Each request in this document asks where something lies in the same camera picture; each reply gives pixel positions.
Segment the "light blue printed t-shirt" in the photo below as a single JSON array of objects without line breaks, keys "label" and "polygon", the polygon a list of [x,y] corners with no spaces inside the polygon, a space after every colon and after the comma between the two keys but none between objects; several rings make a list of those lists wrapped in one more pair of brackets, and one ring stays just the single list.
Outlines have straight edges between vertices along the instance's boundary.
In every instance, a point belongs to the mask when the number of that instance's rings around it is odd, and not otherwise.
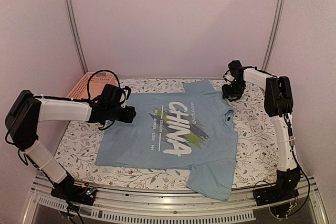
[{"label": "light blue printed t-shirt", "polygon": [[133,122],[115,122],[104,132],[96,165],[189,170],[188,189],[227,200],[238,142],[234,111],[208,80],[183,87],[180,93],[132,94]]}]

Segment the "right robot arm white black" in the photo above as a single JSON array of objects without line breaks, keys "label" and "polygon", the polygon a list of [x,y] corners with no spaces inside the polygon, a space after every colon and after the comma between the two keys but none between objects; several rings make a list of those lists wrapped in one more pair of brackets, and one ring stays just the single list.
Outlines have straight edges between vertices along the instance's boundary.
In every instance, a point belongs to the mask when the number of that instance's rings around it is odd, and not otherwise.
[{"label": "right robot arm white black", "polygon": [[223,97],[229,101],[239,100],[246,83],[261,88],[264,95],[264,109],[275,128],[279,151],[276,186],[271,196],[276,201],[284,200],[291,194],[301,178],[296,156],[295,137],[292,127],[293,97],[290,80],[286,76],[267,73],[253,66],[242,66],[239,60],[228,64],[223,75],[226,84],[222,86]]}]

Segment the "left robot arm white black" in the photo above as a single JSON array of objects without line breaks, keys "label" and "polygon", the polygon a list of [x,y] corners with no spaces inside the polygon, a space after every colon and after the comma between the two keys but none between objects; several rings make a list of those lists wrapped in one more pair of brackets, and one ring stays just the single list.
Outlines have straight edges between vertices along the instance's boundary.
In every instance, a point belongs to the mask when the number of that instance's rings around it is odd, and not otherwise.
[{"label": "left robot arm white black", "polygon": [[78,121],[99,123],[106,129],[106,122],[132,123],[136,116],[133,106],[127,106],[129,87],[120,88],[112,84],[104,86],[100,95],[86,99],[49,97],[35,95],[23,90],[5,118],[6,136],[10,144],[23,152],[38,169],[58,185],[58,192],[67,200],[78,195],[73,178],[59,164],[37,135],[38,124],[46,121]]}]

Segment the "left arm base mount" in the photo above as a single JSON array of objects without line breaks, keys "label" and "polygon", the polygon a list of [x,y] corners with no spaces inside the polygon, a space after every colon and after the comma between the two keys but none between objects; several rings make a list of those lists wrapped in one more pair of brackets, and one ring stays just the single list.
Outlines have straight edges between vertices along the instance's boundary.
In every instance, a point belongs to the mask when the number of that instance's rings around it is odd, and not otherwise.
[{"label": "left arm base mount", "polygon": [[68,200],[83,205],[92,206],[96,198],[97,189],[88,183],[76,185],[72,180],[64,180],[55,183],[51,195],[53,197]]}]

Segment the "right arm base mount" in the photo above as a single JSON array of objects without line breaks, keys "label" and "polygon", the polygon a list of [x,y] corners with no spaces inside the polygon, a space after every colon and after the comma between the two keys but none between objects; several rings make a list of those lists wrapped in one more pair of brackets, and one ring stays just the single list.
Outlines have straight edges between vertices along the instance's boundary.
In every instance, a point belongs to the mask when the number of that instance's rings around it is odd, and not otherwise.
[{"label": "right arm base mount", "polygon": [[253,186],[253,198],[255,199],[257,206],[275,204],[285,200],[289,201],[286,204],[269,207],[269,212],[277,220],[288,219],[298,213],[307,203],[311,191],[310,182],[307,182],[307,195],[303,203],[298,208],[296,208],[299,196],[298,189],[294,188],[291,193],[285,193],[285,195],[279,196],[277,195],[276,185],[266,182],[265,180],[260,180],[255,183]]}]

